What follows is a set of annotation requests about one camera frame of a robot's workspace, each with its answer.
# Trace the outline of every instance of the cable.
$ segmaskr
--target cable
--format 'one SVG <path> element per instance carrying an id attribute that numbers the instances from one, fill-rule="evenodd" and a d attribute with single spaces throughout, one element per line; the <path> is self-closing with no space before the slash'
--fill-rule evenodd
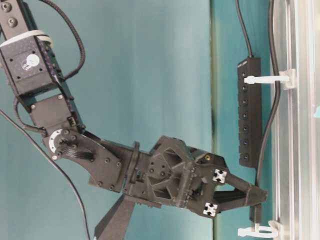
<path id="1" fill-rule="evenodd" d="M 86 51 L 85 51 L 85 47 L 84 44 L 75 28 L 75 26 L 72 24 L 71 20 L 68 18 L 68 16 L 64 13 L 64 11 L 62 11 L 62 9 L 60 7 L 58 7 L 54 2 L 50 1 L 50 0 L 39 0 L 40 2 L 43 2 L 47 5 L 49 5 L 50 7 L 52 7 L 54 10 L 56 10 L 58 12 L 58 14 L 64 19 L 64 21 L 66 22 L 66 24 L 68 25 L 68 27 L 70 28 L 71 32 L 73 33 L 73 36 L 78 44 L 79 47 L 79 51 L 80 51 L 80 62 L 78 67 L 71 71 L 70 73 L 68 73 L 66 76 L 64 76 L 64 80 L 66 81 L 69 78 L 72 78 L 73 76 L 75 76 L 80 69 L 83 67 L 83 65 L 85 64 L 86 61 Z"/>
<path id="2" fill-rule="evenodd" d="M 19 111 L 18 111 L 18 104 L 19 104 L 19 101 L 15 97 L 14 101 L 13 101 L 13 111 L 14 111 L 14 114 L 16 116 L 16 119 L 17 119 L 18 123 L 22 126 L 22 128 L 27 130 L 27 131 L 32 131 L 32 132 L 35 132 L 35 133 L 38 133 L 38 134 L 47 135 L 47 131 L 45 129 L 25 124 L 22 121 L 22 119 L 21 119 L 21 117 L 19 115 Z"/>
<path id="3" fill-rule="evenodd" d="M 272 68 L 273 68 L 273 74 L 275 76 L 279 76 L 279 67 L 278 67 L 278 60 L 277 60 L 277 53 L 276 53 L 276 46 L 275 46 L 275 37 L 274 37 L 274 6 L 275 1 L 269 0 L 269 9 L 268 9 L 268 35 L 269 35 L 269 45 L 270 45 L 270 54 L 271 54 L 271 62 L 272 62 Z M 263 166 L 263 160 L 264 160 L 264 154 L 268 142 L 268 138 L 271 132 L 272 123 L 275 119 L 279 103 L 280 103 L 280 97 L 281 97 L 281 84 L 279 81 L 275 81 L 275 95 L 274 100 L 272 104 L 272 109 L 270 112 L 270 116 L 268 119 L 268 122 L 266 124 L 262 142 L 261 142 L 261 148 L 259 152 L 259 159 L 258 159 L 258 166 L 256 169 L 256 175 L 255 175 L 255 185 L 260 186 L 260 179 L 261 179 L 261 170 Z M 250 208 L 250 217 L 251 220 L 257 225 L 261 223 L 261 216 L 262 216 L 262 205 L 258 204 L 255 206 L 252 206 Z"/>
<path id="4" fill-rule="evenodd" d="M 0 109 L 0 115 L 2 115 L 9 123 L 11 123 L 17 130 L 19 130 L 30 142 L 31 144 L 44 156 L 44 158 L 47 159 L 47 161 L 56 169 L 58 170 L 67 180 L 69 183 L 70 187 L 72 188 L 78 203 L 80 204 L 81 211 L 82 211 L 82 216 L 83 216 L 83 221 L 84 221 L 84 227 L 87 235 L 87 239 L 90 240 L 90 233 L 89 233 L 89 228 L 88 228 L 88 220 L 87 220 L 87 214 L 86 214 L 86 209 L 85 205 L 80 197 L 80 194 L 70 179 L 70 177 L 61 169 L 61 167 L 56 164 L 47 154 L 46 152 L 36 143 L 36 141 L 23 129 L 21 128 L 17 123 L 15 123 L 7 114 L 5 114 L 1 109 Z"/>
<path id="5" fill-rule="evenodd" d="M 244 23 L 244 19 L 243 19 L 242 14 L 241 14 L 240 6 L 239 6 L 239 0 L 235 0 L 235 6 L 236 6 L 236 13 L 238 15 L 238 18 L 239 18 L 239 21 L 240 21 L 240 25 L 241 25 L 241 28 L 242 28 L 242 32 L 243 32 L 243 35 L 244 35 L 245 43 L 246 43 L 246 46 L 248 48 L 249 58 L 253 58 L 254 56 L 252 54 L 252 48 L 251 48 L 250 40 L 249 40 L 249 37 L 248 37 L 247 29 L 246 29 L 246 26 L 245 26 L 245 23 Z"/>

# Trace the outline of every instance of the aluminum frame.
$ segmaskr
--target aluminum frame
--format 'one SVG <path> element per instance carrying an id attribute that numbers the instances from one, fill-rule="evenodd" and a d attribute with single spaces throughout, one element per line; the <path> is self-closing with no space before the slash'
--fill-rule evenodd
<path id="1" fill-rule="evenodd" d="M 272 129 L 273 219 L 279 240 L 320 239 L 320 2 L 278 0 L 275 9 L 279 68 L 297 69 L 297 88 L 282 91 Z"/>

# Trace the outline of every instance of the power strip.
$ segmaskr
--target power strip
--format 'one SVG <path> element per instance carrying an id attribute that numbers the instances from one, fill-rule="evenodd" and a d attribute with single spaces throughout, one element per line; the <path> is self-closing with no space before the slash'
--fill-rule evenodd
<path id="1" fill-rule="evenodd" d="M 248 76 L 261 76 L 260 58 L 247 58 L 237 66 L 239 112 L 239 162 L 257 168 L 262 140 L 261 84 L 247 84 Z"/>

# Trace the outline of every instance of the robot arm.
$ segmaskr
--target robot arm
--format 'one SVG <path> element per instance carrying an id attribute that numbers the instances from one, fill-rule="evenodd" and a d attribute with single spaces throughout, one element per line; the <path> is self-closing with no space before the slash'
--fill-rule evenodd
<path id="1" fill-rule="evenodd" d="M 89 183 L 122 197 L 95 229 L 99 240 L 123 239 L 135 203 L 186 208 L 202 217 L 263 203 L 267 192 L 232 175 L 223 157 L 163 136 L 150 152 L 106 141 L 86 131 L 52 50 L 22 0 L 0 4 L 6 41 L 0 62 L 8 83 L 29 113 L 53 160 L 71 160 L 90 173 Z M 59 94 L 37 101 L 36 96 Z M 217 191 L 229 184 L 233 191 Z"/>

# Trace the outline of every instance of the zip tie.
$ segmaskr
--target zip tie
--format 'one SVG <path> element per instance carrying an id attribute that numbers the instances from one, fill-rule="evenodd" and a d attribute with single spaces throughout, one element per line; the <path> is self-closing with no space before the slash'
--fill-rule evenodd
<path id="1" fill-rule="evenodd" d="M 17 36 L 14 36 L 10 39 L 8 39 L 7 41 L 3 42 L 1 45 L 0 45 L 0 48 L 3 47 L 3 46 L 6 46 L 6 45 L 9 45 L 9 44 L 12 44 L 12 43 L 15 43 L 15 42 L 18 42 L 22 39 L 26 39 L 28 37 L 31 37 L 31 36 L 37 36 L 37 38 L 41 41 L 45 41 L 45 42 L 48 42 L 50 44 L 50 47 L 53 48 L 54 47 L 54 42 L 52 41 L 52 39 L 45 34 L 44 31 L 41 31 L 41 30 L 32 30 L 32 31 L 27 31 L 27 32 L 24 32 L 20 35 L 17 35 Z"/>
<path id="2" fill-rule="evenodd" d="M 259 226 L 257 225 L 255 228 L 247 227 L 247 228 L 239 228 L 238 236 L 240 237 L 256 237 L 262 239 L 273 239 L 278 237 L 279 235 L 279 227 L 280 224 L 276 221 L 269 221 L 269 226 Z"/>
<path id="3" fill-rule="evenodd" d="M 280 81 L 284 90 L 295 89 L 297 87 L 297 73 L 295 69 L 281 71 L 280 76 L 248 76 L 244 79 L 246 84 L 274 84 Z"/>

